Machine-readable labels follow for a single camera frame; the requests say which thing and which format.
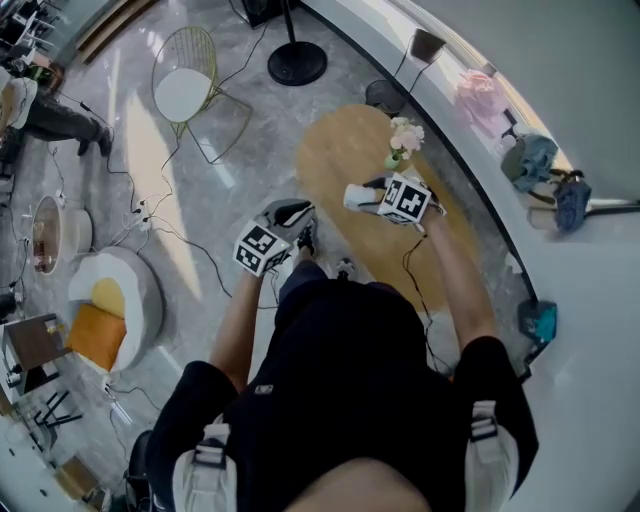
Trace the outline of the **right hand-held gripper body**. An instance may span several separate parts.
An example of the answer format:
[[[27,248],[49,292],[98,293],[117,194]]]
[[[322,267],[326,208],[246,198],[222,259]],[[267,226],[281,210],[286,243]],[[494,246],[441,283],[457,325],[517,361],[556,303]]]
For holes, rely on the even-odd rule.
[[[432,198],[431,190],[422,182],[392,173],[377,214],[398,225],[420,224]]]

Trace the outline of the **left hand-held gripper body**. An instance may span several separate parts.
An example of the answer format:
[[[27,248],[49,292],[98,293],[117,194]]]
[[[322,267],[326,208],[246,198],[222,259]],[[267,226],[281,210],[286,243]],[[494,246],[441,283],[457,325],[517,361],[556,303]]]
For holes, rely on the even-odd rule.
[[[256,215],[236,240],[233,260],[257,277],[280,265],[293,248],[290,233],[293,216],[293,213]]]

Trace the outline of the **white plastic container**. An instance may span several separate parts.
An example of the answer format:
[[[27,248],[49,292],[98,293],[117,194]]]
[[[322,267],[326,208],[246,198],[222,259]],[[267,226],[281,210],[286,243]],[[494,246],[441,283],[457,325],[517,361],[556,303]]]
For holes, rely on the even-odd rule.
[[[343,197],[344,207],[350,211],[359,212],[356,206],[363,202],[380,202],[377,190],[364,188],[362,185],[349,184]]]

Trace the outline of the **person's left forearm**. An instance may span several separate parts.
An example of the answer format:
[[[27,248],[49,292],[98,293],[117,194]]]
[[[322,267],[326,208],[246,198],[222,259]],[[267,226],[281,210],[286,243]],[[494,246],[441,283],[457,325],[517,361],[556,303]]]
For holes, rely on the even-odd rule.
[[[242,272],[208,358],[238,392],[248,384],[262,283],[262,277]]]

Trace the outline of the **black floor box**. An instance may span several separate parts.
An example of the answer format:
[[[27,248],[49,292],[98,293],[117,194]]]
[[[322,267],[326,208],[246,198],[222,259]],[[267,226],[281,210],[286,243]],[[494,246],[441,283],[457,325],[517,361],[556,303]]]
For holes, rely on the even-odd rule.
[[[252,29],[283,13],[281,0],[241,0]]]

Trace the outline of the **person's left shoe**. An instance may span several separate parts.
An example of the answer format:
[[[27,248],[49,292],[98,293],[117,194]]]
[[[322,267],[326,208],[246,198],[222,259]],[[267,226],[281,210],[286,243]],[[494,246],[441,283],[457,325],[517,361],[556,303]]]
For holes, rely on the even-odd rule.
[[[316,238],[317,218],[313,215],[297,239],[296,245],[298,250],[306,249],[309,254],[313,256],[316,252]]]

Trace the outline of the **pink flowers in green vase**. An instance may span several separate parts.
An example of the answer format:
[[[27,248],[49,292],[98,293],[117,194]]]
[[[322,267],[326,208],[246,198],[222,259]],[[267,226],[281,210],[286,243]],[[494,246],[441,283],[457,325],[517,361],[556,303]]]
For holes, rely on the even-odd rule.
[[[407,117],[394,117],[390,121],[392,130],[389,141],[389,154],[385,158],[385,168],[396,169],[402,162],[408,161],[414,152],[420,150],[425,133],[422,126],[413,124]]]

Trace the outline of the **white egg-shaped seat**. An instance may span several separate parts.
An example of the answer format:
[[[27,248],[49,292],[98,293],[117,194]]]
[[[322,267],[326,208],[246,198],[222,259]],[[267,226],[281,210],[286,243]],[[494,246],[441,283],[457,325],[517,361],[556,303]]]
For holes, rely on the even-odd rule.
[[[126,335],[110,371],[79,354],[98,372],[135,366],[156,342],[163,322],[161,292],[150,267],[131,250],[108,247],[84,257],[69,282],[68,299],[74,319],[80,305],[88,303],[125,321]]]

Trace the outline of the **blue denim clothes pile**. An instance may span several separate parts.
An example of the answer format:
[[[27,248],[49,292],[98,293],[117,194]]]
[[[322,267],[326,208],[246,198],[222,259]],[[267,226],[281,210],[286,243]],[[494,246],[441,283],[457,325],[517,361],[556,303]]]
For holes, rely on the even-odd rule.
[[[536,184],[550,179],[557,153],[558,146],[552,139],[527,134],[517,138],[506,152],[501,170],[517,191],[528,193]]]

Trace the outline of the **black round lamp base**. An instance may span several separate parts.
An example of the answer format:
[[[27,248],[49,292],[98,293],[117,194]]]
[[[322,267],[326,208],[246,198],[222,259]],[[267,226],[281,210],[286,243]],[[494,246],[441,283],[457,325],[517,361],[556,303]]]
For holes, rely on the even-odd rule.
[[[289,42],[274,50],[267,61],[267,71],[277,83],[304,86],[319,79],[326,71],[328,58],[318,45],[296,39],[288,0],[280,0]]]

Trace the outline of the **dark brown small planter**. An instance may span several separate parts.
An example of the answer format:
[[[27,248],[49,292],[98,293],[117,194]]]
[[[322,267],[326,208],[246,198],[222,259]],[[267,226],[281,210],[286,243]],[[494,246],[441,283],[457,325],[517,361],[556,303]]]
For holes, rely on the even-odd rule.
[[[431,65],[442,53],[446,42],[435,34],[416,28],[409,44],[409,55]]]

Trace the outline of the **dark blue bag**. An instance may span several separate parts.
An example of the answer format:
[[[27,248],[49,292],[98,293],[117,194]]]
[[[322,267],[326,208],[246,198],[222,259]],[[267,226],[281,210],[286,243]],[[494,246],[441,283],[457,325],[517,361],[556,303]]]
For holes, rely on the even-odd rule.
[[[572,233],[584,223],[592,189],[584,173],[574,170],[565,174],[553,191],[555,199],[554,221],[563,233]]]

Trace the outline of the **round white side table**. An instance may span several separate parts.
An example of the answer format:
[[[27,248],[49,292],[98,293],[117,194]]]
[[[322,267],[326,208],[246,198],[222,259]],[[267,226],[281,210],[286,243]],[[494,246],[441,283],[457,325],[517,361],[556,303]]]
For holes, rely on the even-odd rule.
[[[93,228],[82,202],[58,196],[44,196],[33,215],[32,263],[38,273],[52,274],[61,263],[71,263],[87,254]]]

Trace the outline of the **orange cushion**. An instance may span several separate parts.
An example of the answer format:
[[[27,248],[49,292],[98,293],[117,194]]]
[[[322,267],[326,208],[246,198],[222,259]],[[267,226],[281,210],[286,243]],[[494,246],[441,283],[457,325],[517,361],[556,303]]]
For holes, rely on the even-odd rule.
[[[82,303],[66,346],[99,368],[110,371],[126,335],[125,321],[91,304]]]

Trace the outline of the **long wooden boards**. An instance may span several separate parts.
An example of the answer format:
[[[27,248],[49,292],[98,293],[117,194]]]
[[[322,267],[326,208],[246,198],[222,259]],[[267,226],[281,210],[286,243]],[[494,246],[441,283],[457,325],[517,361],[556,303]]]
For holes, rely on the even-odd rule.
[[[84,64],[91,63],[125,28],[157,4],[159,0],[117,0],[76,42]]]

